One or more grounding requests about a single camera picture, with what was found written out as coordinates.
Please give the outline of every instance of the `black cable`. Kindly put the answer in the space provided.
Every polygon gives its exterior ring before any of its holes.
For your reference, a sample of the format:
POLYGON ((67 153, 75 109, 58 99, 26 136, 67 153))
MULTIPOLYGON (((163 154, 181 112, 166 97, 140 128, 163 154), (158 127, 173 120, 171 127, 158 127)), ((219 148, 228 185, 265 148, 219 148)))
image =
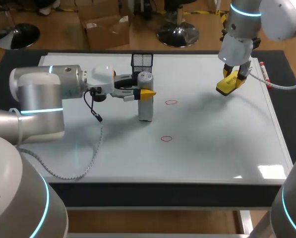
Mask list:
POLYGON ((156 12, 158 12, 158 7, 157 7, 156 2, 154 0, 151 0, 151 1, 153 2, 154 6, 156 7, 156 12))
POLYGON ((94 111, 94 100, 93 100, 93 96, 95 96, 95 92, 96 90, 94 88, 91 88, 91 89, 88 89, 84 95, 83 95, 83 98, 84 98, 84 101, 86 103, 86 105, 88 106, 88 108, 90 109, 90 112, 91 114, 96 117, 96 119, 99 121, 99 122, 102 122, 103 121, 103 118, 97 113, 94 111), (86 100, 86 94, 89 93, 92 97, 92 104, 91 106, 88 104, 87 100, 86 100))

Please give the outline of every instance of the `blue led ring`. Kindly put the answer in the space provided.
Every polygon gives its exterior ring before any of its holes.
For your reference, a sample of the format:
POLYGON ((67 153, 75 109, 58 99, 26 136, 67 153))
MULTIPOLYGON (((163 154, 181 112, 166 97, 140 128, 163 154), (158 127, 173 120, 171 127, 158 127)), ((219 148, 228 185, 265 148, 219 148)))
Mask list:
POLYGON ((63 108, 53 108, 53 109, 41 109, 41 110, 21 111, 21 114, 51 113, 51 112, 60 112, 60 111, 63 111, 63 108))
POLYGON ((291 225, 294 227, 294 229, 296 230, 296 225, 295 223, 293 222, 293 220, 291 219, 288 211, 287 211, 287 208, 286 208, 286 204, 285 204, 285 196, 284 196, 284 187, 282 188, 282 203, 283 203, 283 208, 285 210, 285 213, 287 215, 287 218, 288 220, 290 221, 291 225))
POLYGON ((232 10, 234 10, 235 12, 244 15, 244 16, 261 16, 261 13, 258 14, 253 14, 253 13, 247 13, 247 12, 243 12, 243 11, 239 11, 238 9, 236 9, 232 4, 231 4, 231 8, 232 10))
POLYGON ((47 193, 47 202, 45 204, 45 209, 44 209, 44 212, 43 212, 43 215, 42 215, 42 218, 38 224, 38 226, 36 227, 36 229, 34 230, 34 232, 32 233, 32 235, 30 236, 30 238, 34 238, 35 235, 39 232, 44 220, 45 220, 45 217, 47 216, 47 213, 48 213, 48 209, 49 209, 49 203, 50 203, 50 193, 49 193, 49 188, 48 188, 48 184, 47 182, 45 181, 45 179, 41 176, 43 182, 44 182, 44 185, 45 185, 45 189, 46 189, 46 193, 47 193))

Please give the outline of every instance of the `whiteboard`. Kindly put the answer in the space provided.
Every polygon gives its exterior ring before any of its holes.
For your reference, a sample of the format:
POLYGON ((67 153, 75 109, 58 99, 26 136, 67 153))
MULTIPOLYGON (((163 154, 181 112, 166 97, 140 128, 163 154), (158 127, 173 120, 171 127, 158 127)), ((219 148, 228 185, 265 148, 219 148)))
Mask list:
MULTIPOLYGON (((131 55, 49 54, 40 65, 79 64, 86 71, 112 65, 117 74, 127 74, 130 61, 131 55)), ((154 55, 153 121, 138 121, 136 101, 108 96, 96 103, 104 141, 79 181, 57 179, 26 157, 48 182, 282 184, 292 162, 266 86, 250 76, 224 97, 215 90, 223 67, 217 55, 154 55), (167 105, 168 100, 178 103, 167 105), (164 142, 163 136, 172 140, 164 142)), ((262 77, 257 59, 252 67, 262 77)), ((100 127, 83 99, 63 100, 63 108, 62 140, 22 147, 59 175, 76 176, 91 160, 100 127)))

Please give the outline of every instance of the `cardboard box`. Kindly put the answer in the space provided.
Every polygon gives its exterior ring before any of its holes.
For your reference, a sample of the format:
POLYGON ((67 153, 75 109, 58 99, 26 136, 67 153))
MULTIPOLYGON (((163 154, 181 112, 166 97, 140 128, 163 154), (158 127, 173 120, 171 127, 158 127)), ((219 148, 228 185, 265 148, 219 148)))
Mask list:
POLYGON ((129 17, 120 14, 118 0, 94 0, 79 6, 78 15, 91 50, 129 44, 129 17))

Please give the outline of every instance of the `yellow object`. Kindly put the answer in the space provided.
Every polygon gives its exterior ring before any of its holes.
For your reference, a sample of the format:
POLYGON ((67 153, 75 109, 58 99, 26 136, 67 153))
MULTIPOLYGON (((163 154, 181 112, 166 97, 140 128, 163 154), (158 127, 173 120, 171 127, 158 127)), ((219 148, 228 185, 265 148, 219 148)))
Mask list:
POLYGON ((238 70, 232 72, 228 77, 217 83, 216 90, 227 96, 237 88, 237 75, 238 70))
POLYGON ((226 78, 227 77, 227 70, 225 70, 225 69, 223 69, 223 75, 224 75, 224 78, 226 78))
POLYGON ((156 92, 153 92, 148 89, 141 89, 140 90, 140 100, 148 100, 152 98, 154 95, 156 95, 156 92))
POLYGON ((239 88, 245 82, 246 82, 246 79, 244 79, 244 80, 237 79, 237 81, 236 81, 236 88, 239 88))

